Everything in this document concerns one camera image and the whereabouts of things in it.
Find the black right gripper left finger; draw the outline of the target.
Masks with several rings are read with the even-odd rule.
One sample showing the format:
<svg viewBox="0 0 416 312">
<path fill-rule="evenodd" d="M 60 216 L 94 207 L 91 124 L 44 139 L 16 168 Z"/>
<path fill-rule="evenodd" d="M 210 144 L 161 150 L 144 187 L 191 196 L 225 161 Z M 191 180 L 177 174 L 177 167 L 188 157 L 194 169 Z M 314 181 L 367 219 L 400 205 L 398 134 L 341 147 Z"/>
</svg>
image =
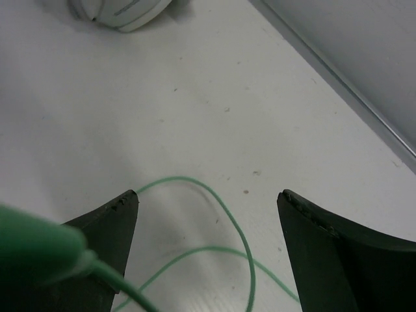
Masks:
<svg viewBox="0 0 416 312">
<path fill-rule="evenodd" d="M 137 222 L 138 195 L 128 190 L 66 225 L 80 229 L 88 247 L 125 274 Z M 71 278 L 47 287 L 1 285 L 1 311 L 110 311 L 114 290 L 94 276 Z"/>
</svg>

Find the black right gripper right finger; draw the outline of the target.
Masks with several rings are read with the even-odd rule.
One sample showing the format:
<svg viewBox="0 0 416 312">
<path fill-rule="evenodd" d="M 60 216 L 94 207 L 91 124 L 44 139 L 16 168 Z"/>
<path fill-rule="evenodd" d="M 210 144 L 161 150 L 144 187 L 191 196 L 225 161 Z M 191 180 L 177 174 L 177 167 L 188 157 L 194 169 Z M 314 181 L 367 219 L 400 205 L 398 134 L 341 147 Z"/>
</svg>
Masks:
<svg viewBox="0 0 416 312">
<path fill-rule="evenodd" d="M 415 243 L 285 189 L 279 219 L 303 311 L 414 311 Z"/>
</svg>

